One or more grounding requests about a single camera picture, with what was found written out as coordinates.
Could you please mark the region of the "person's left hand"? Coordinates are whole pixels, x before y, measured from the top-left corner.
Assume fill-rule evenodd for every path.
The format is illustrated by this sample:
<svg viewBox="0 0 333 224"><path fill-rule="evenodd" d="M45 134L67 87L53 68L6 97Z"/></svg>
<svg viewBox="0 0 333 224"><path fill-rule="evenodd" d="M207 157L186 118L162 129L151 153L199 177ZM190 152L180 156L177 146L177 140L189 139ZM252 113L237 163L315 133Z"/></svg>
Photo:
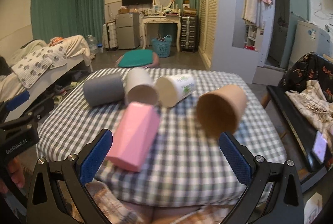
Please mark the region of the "person's left hand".
<svg viewBox="0 0 333 224"><path fill-rule="evenodd" d="M8 171L13 183L15 183L18 188L23 188L25 185L25 177L18 156L8 162L6 170Z"/></svg>

